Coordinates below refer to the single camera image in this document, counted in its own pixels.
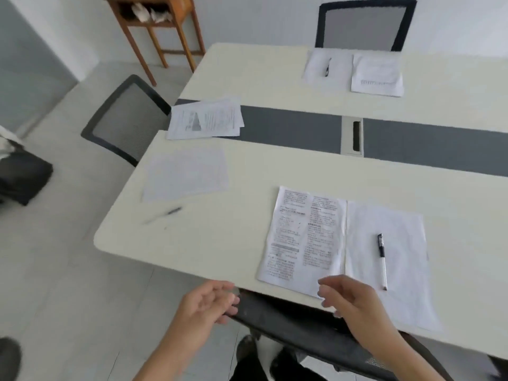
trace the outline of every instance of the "white table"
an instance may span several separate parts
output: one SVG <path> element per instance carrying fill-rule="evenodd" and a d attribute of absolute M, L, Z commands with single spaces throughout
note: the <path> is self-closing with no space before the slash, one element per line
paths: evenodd
<path fill-rule="evenodd" d="M 499 77 L 508 76 L 504 60 L 406 55 L 406 95 L 396 99 L 321 93 L 304 85 L 306 53 L 301 47 L 215 44 L 181 97 L 240 95 L 251 106 L 508 132 Z M 167 141 L 164 135 L 158 133 L 105 217 L 94 239 L 97 248 L 320 307 L 316 298 L 256 280 L 279 185 L 419 212 L 425 217 L 433 301 L 445 332 L 397 327 L 508 359 L 508 178 L 237 140 Z M 225 151 L 228 192 L 141 202 L 154 155 L 211 145 Z M 377 179 L 389 184 L 373 187 Z M 183 210 L 175 216 L 142 224 L 177 205 Z"/>

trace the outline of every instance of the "black bag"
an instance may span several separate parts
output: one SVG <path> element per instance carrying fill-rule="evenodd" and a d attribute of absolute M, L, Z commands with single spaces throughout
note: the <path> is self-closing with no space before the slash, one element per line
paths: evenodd
<path fill-rule="evenodd" d="M 46 185 L 53 165 L 11 142 L 16 151 L 0 160 L 0 196 L 26 206 Z"/>

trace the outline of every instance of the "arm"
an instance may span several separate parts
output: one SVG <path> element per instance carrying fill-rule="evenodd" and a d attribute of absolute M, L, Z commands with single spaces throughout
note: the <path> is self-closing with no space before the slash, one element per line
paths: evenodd
<path fill-rule="evenodd" d="M 318 295 L 324 307 L 344 317 L 356 340 L 387 365 L 401 381 L 443 381 L 443 378 L 402 338 L 376 291 L 346 275 L 323 278 Z"/>
<path fill-rule="evenodd" d="M 234 284 L 207 281 L 186 294 L 161 342 L 133 381 L 173 381 L 204 345 L 215 323 L 225 324 L 240 299 L 230 293 Z"/>

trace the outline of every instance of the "pen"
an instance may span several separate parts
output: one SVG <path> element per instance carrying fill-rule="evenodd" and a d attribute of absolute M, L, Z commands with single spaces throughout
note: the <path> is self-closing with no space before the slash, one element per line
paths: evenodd
<path fill-rule="evenodd" d="M 332 59 L 330 58 L 330 60 L 328 60 L 328 65 L 326 66 L 326 72 L 325 72 L 325 77 L 328 76 L 328 72 L 330 71 L 330 61 L 332 61 Z"/>
<path fill-rule="evenodd" d="M 384 261 L 383 234 L 378 235 L 378 247 L 379 247 L 379 256 L 381 257 L 381 263 L 383 264 L 383 290 L 388 290 L 388 281 L 386 279 L 386 262 Z"/>
<path fill-rule="evenodd" d="M 170 210 L 170 211 L 165 212 L 164 214 L 160 214 L 160 215 L 157 215 L 157 216 L 155 216 L 155 217 L 153 217 L 153 218 L 151 218 L 151 219 L 149 219 L 149 220 L 146 220 L 146 221 L 144 221 L 144 222 L 143 222 L 143 224 L 149 224 L 149 223 L 152 223 L 152 222 L 153 222 L 154 220 L 156 220 L 156 219 L 159 219 L 159 218 L 161 218 L 161 217 L 163 217 L 163 216 L 168 216 L 168 215 L 174 214 L 175 212 L 178 212 L 178 211 L 180 211 L 181 209 L 182 209 L 182 207 L 177 207 L 177 208 L 175 208 L 175 209 L 173 209 L 173 210 Z"/>

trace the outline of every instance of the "mesh chair back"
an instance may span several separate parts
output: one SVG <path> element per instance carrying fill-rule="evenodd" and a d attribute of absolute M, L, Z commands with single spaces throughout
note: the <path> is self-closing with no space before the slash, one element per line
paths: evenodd
<path fill-rule="evenodd" d="M 416 0 L 354 0 L 322 4 L 316 48 L 401 51 Z"/>
<path fill-rule="evenodd" d="M 142 79 L 130 76 L 106 100 L 82 132 L 136 166 L 161 129 L 168 129 L 169 105 Z"/>

